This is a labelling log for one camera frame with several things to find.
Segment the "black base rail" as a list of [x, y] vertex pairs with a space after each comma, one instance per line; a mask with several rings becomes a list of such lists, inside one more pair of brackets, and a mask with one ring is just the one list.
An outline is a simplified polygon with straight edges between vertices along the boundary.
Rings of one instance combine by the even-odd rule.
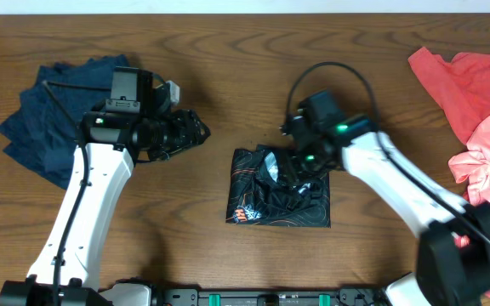
[[382, 290], [346, 287], [332, 291], [202, 291], [190, 288], [163, 293], [168, 306], [389, 306]]

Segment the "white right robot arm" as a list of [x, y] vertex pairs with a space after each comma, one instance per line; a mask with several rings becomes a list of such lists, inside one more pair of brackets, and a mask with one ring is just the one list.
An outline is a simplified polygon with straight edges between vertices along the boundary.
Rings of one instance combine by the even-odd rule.
[[286, 117], [290, 181], [341, 168], [382, 198], [418, 239], [415, 271], [384, 289], [390, 305], [478, 305], [490, 291], [490, 203], [469, 204], [410, 162], [367, 116]]

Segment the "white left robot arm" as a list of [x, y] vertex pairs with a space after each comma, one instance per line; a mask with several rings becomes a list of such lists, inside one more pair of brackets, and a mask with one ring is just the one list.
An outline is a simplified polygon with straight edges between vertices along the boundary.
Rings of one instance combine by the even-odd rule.
[[23, 281], [7, 280], [1, 305], [157, 305], [161, 294], [142, 280], [100, 288], [108, 229], [141, 151], [166, 161], [201, 145], [210, 131], [193, 110], [90, 111], [78, 128], [71, 180], [49, 238]]

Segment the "black printed cycling jersey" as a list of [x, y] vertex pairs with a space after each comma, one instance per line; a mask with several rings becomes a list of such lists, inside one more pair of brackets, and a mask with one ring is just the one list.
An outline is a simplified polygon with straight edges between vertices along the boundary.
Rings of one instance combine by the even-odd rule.
[[274, 148], [234, 150], [225, 221], [228, 224], [329, 228], [329, 177], [286, 186]]

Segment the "red shirt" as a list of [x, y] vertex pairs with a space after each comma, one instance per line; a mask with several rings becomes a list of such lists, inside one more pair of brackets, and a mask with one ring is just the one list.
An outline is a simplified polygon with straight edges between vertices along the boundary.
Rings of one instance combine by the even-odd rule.
[[477, 126], [490, 116], [490, 54], [458, 53], [445, 61], [421, 48], [408, 63], [466, 147]]

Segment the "navy blue folded garment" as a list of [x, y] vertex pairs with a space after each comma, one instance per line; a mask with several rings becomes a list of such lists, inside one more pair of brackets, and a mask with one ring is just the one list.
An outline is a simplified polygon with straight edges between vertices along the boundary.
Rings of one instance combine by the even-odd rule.
[[89, 59], [72, 66], [41, 66], [32, 88], [20, 93], [20, 108], [0, 124], [10, 144], [3, 152], [20, 165], [66, 189], [76, 148], [74, 122], [110, 96], [113, 70], [128, 66], [125, 55]]

